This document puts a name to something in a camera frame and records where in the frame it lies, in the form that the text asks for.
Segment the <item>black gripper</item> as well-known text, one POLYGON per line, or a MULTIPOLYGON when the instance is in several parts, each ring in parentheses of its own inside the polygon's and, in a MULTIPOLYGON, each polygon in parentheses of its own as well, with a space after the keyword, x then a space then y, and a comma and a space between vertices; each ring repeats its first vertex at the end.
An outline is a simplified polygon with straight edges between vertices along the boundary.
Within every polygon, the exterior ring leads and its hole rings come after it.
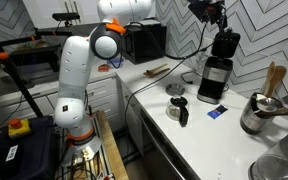
POLYGON ((188 0, 189 10, 201 21, 211 24, 221 21, 221 31, 227 28, 225 0, 188 0))

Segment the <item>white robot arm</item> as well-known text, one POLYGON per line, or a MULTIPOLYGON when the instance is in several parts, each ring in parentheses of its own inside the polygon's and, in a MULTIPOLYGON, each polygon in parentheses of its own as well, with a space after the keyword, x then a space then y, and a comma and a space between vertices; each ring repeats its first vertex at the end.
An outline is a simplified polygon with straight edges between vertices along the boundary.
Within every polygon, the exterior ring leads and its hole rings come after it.
POLYGON ((61 157, 61 166, 91 160, 100 150, 102 141, 95 133, 84 102, 93 60, 117 57, 126 28, 141 25, 151 9, 152 0, 98 0, 100 23, 88 36, 73 35, 66 40, 54 112, 56 125, 67 131, 68 145, 61 157))

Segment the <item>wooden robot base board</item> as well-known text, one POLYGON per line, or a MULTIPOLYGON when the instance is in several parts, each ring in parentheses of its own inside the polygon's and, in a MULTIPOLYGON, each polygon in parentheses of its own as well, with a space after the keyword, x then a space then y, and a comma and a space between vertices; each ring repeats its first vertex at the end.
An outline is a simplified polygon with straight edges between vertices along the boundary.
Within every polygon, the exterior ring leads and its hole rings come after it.
POLYGON ((122 161, 119 149, 113 136, 111 127, 104 111, 97 111, 96 117, 102 133, 105 152, 107 154, 108 163, 111 172, 114 174, 115 180, 129 180, 126 168, 122 161))

